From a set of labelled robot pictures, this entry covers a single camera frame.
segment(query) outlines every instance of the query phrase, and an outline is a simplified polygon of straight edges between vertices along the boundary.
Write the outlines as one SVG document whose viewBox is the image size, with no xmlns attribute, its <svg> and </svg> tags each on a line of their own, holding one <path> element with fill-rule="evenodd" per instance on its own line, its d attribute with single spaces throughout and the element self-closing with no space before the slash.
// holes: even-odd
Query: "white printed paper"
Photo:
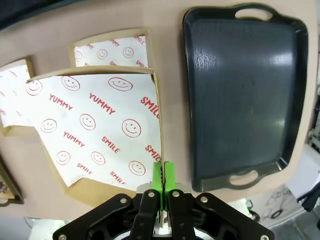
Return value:
<svg viewBox="0 0 320 240">
<path fill-rule="evenodd" d="M 25 108 L 67 186 L 80 178 L 136 190 L 160 161 L 149 74 L 52 76 L 27 84 Z"/>
<path fill-rule="evenodd" d="M 147 68 L 146 38 L 125 37 L 76 46 L 74 59 L 77 67 L 118 65 Z"/>
<path fill-rule="evenodd" d="M 30 79 L 26 64 L 0 72 L 0 116 L 3 127 L 31 126 L 21 105 L 26 99 L 26 81 Z"/>
</svg>

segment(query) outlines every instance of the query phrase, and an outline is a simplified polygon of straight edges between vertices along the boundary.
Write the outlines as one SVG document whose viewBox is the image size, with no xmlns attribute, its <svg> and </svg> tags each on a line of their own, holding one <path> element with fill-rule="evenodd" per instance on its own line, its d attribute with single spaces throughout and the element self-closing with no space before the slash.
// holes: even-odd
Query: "metal screw head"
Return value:
<svg viewBox="0 0 320 240">
<path fill-rule="evenodd" d="M 121 198 L 120 199 L 120 203 L 122 203 L 122 204 L 125 204 L 127 202 L 127 199 L 126 198 Z"/>
<path fill-rule="evenodd" d="M 174 196 L 174 197 L 179 197 L 179 195 L 180 195 L 180 193 L 178 191 L 174 191 L 172 193 L 172 196 Z"/>
<path fill-rule="evenodd" d="M 208 202 L 208 198 L 206 198 L 205 196 L 202 196 L 200 198 L 200 201 L 205 204 L 206 202 Z"/>
<path fill-rule="evenodd" d="M 269 240 L 269 237 L 267 235 L 262 235 L 260 237 L 260 240 Z"/>
<path fill-rule="evenodd" d="M 67 236 L 64 235 L 64 234 L 61 234 L 61 235 L 59 236 L 59 240 L 67 240 Z"/>
</svg>

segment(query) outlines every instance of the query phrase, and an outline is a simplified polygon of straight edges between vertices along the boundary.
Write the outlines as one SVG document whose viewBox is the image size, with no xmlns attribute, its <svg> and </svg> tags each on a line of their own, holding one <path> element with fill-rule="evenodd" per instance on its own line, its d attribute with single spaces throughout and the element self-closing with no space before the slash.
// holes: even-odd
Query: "bolt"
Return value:
<svg viewBox="0 0 320 240">
<path fill-rule="evenodd" d="M 120 199 L 120 203 L 122 203 L 122 204 L 125 204 L 127 202 L 127 199 L 126 198 L 121 198 Z"/>
<path fill-rule="evenodd" d="M 260 237 L 260 240 L 269 240 L 269 237 L 267 235 L 262 235 Z"/>
<path fill-rule="evenodd" d="M 174 191 L 174 192 L 172 193 L 172 196 L 174 196 L 175 198 L 176 198 L 176 197 L 179 197 L 179 195 L 180 195 L 180 193 L 179 193 L 178 191 Z"/>
<path fill-rule="evenodd" d="M 202 196 L 200 198 L 200 201 L 205 204 L 206 202 L 208 202 L 208 198 L 206 198 L 205 196 Z"/>
<path fill-rule="evenodd" d="M 67 236 L 64 235 L 64 234 L 61 234 L 61 235 L 59 236 L 59 240 L 67 240 Z"/>
</svg>

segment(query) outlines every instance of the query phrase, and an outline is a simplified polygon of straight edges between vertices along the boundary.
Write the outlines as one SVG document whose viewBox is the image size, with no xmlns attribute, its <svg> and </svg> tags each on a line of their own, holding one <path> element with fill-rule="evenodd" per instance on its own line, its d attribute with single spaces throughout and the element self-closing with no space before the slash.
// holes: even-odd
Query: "smiley face print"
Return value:
<svg viewBox="0 0 320 240">
<path fill-rule="evenodd" d="M 74 59 L 76 62 L 79 62 L 82 59 L 82 53 L 79 51 L 74 52 Z"/>
<path fill-rule="evenodd" d="M 57 129 L 57 122 L 50 118 L 46 119 L 41 123 L 40 129 L 42 132 L 45 132 L 47 134 L 52 133 Z"/>
<path fill-rule="evenodd" d="M 98 165 L 104 165 L 106 163 L 105 157 L 97 151 L 91 153 L 91 159 Z"/>
<path fill-rule="evenodd" d="M 89 114 L 82 114 L 79 120 L 82 127 L 89 131 L 92 131 L 96 128 L 96 121 Z"/>
<path fill-rule="evenodd" d="M 25 91 L 30 96 L 38 95 L 42 90 L 42 83 L 38 80 L 27 82 L 25 84 Z"/>
<path fill-rule="evenodd" d="M 129 162 L 129 170 L 137 176 L 142 176 L 145 175 L 146 173 L 146 168 L 145 166 L 138 161 L 131 161 Z"/>
<path fill-rule="evenodd" d="M 127 92 L 131 90 L 134 86 L 131 82 L 121 78 L 121 77 L 112 77 L 109 79 L 108 84 L 113 87 L 114 89 Z"/>
<path fill-rule="evenodd" d="M 108 52 L 104 49 L 100 49 L 98 50 L 98 52 L 96 53 L 97 57 L 101 60 L 105 59 L 108 56 Z"/>
<path fill-rule="evenodd" d="M 66 165 L 71 159 L 70 153 L 68 153 L 67 151 L 60 151 L 57 155 L 56 155 L 56 163 L 59 165 Z"/>
<path fill-rule="evenodd" d="M 63 76 L 61 82 L 70 91 L 78 91 L 80 89 L 80 83 L 71 76 Z"/>
<path fill-rule="evenodd" d="M 123 56 L 127 59 L 132 58 L 135 54 L 135 51 L 131 47 L 126 47 L 123 49 Z"/>
<path fill-rule="evenodd" d="M 141 126 L 136 120 L 126 119 L 122 123 L 122 131 L 128 137 L 136 138 L 141 134 Z"/>
</svg>

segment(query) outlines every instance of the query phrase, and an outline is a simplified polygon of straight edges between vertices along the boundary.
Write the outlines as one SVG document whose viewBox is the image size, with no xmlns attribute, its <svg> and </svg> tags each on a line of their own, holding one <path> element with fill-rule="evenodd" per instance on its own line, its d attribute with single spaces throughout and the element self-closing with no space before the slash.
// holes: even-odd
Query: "beige tabletop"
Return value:
<svg viewBox="0 0 320 240">
<path fill-rule="evenodd" d="M 305 141 L 315 98 L 318 65 L 315 2 L 256 2 L 269 4 L 281 14 L 299 18 L 306 24 L 309 36 L 306 98 L 289 166 L 280 173 L 265 177 L 247 190 L 220 189 L 213 192 L 226 202 L 273 189 L 288 180 L 296 168 Z M 154 48 L 154 69 L 160 79 L 164 157 L 166 161 L 175 163 L 176 181 L 190 185 L 190 127 L 187 79 L 183 65 L 183 15 L 194 6 L 230 6 L 239 3 L 236 0 L 88 0 L 68 5 L 0 32 L 0 66 L 29 57 L 36 75 L 69 68 L 69 44 L 120 29 L 149 28 Z M 0 151 L 25 195 L 24 205 L 11 204 L 0 208 L 0 213 L 71 220 L 91 209 L 64 195 L 48 165 L 38 136 L 2 136 Z"/>
</svg>

